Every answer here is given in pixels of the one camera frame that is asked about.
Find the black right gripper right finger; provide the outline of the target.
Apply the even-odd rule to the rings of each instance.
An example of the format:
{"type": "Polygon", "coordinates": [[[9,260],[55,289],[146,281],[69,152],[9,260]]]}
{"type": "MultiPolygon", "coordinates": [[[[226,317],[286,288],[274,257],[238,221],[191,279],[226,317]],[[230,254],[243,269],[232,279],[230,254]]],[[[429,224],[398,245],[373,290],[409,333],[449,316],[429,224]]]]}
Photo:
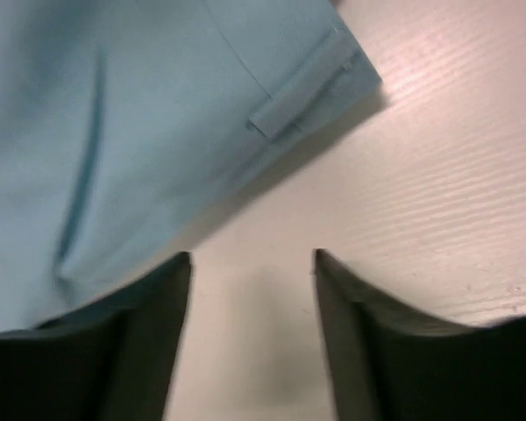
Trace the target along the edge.
{"type": "Polygon", "coordinates": [[[526,316],[457,324],[374,287],[324,249],[316,300],[340,420],[526,420],[526,316]]]}

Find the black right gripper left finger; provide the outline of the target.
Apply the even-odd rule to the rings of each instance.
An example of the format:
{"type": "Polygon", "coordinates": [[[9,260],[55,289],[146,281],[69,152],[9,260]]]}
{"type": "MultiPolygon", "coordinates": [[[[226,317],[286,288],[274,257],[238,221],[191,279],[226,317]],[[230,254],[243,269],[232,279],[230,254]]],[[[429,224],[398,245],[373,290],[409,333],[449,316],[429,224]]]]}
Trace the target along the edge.
{"type": "Polygon", "coordinates": [[[161,420],[191,257],[32,329],[0,332],[0,420],[161,420]]]}

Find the light blue trousers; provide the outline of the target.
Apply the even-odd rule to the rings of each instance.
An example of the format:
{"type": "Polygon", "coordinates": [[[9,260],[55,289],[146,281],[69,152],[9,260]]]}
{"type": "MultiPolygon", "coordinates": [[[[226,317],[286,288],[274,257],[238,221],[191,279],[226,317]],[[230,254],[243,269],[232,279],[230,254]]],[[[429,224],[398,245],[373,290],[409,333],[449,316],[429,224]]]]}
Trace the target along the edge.
{"type": "Polygon", "coordinates": [[[0,332],[105,291],[379,84],[327,1],[0,1],[0,332]]]}

